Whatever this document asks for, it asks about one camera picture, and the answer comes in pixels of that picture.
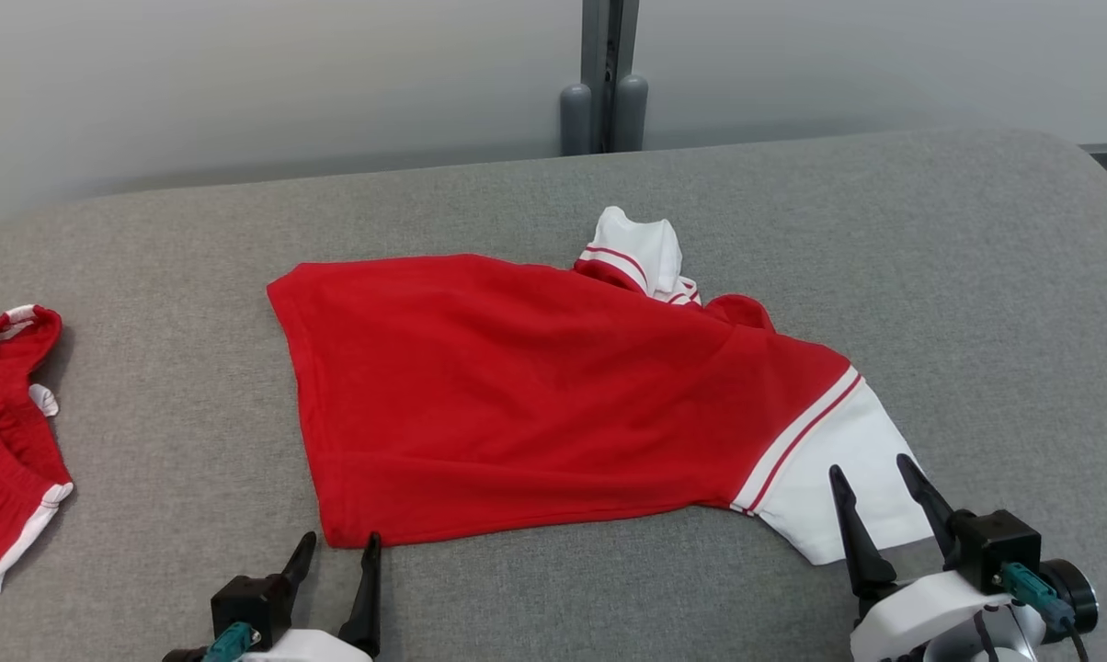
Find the red white basketball shorts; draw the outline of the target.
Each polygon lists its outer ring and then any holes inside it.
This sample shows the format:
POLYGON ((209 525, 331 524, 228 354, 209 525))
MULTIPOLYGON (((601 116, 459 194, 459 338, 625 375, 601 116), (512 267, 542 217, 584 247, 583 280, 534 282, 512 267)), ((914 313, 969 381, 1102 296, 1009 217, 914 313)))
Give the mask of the red white basketball shorts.
POLYGON ((46 307, 0 314, 0 591, 74 492, 49 423, 56 395, 33 381, 62 331, 62 318, 46 307))

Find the red white basketball jersey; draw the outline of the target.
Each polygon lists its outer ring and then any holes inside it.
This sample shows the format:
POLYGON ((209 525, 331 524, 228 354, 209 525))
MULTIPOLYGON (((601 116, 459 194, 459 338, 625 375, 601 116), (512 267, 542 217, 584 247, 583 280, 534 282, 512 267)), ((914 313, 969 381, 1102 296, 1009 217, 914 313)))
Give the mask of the red white basketball jersey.
POLYGON ((608 207, 571 268, 461 254, 301 263, 268 285, 327 544, 436 544, 691 506, 844 558, 840 468, 875 544, 931 536, 909 444, 832 348, 704 302, 671 223, 608 207))

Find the grey metal partition post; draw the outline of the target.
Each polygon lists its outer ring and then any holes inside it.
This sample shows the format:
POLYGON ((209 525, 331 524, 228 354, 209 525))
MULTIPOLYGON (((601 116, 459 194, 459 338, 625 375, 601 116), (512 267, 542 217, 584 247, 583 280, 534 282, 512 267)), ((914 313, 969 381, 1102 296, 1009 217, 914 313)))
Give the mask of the grey metal partition post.
POLYGON ((633 70, 639 0, 582 0, 580 80, 594 97, 594 154, 610 151, 615 81, 633 70))

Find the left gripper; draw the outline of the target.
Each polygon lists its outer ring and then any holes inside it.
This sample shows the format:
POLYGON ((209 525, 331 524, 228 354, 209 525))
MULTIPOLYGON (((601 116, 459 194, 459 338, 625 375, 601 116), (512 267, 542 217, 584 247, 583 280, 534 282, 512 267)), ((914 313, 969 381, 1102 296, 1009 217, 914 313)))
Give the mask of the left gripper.
MULTIPOLYGON (((307 531, 290 554, 281 577, 296 591, 313 563, 317 532, 307 531)), ((324 630, 291 629, 269 650, 252 650, 241 662, 374 662, 381 653, 382 537, 370 532, 360 558, 361 578, 350 616, 337 637, 324 630)))

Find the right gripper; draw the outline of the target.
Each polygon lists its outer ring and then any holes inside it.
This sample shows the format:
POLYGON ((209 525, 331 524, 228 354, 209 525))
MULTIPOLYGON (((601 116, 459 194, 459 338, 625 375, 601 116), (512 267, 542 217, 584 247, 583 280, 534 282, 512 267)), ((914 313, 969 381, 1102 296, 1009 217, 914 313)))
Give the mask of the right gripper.
MULTIPOLYGON (((896 465, 907 492, 930 524, 943 562, 956 563, 956 536, 950 524, 953 508, 910 455, 897 455, 896 465)), ((881 662, 904 655, 956 625, 971 623, 975 613, 987 606, 1011 603, 1007 592, 983 594, 956 571, 923 576, 898 590, 894 567, 884 560, 866 530, 856 509, 857 497, 838 465, 829 469, 829 482, 852 594, 859 600, 881 601, 866 613, 850 637, 853 662, 881 662)))

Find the grey cylindrical post foot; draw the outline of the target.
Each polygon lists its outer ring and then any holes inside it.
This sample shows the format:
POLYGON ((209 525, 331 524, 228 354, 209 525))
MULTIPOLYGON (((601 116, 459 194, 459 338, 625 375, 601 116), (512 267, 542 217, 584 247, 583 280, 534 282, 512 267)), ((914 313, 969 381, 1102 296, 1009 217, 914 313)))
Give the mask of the grey cylindrical post foot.
POLYGON ((610 151, 639 152, 645 147, 646 80, 629 73, 615 81, 611 96, 610 151))
POLYGON ((559 93, 559 154, 594 154, 594 97, 590 87, 573 84, 559 93))

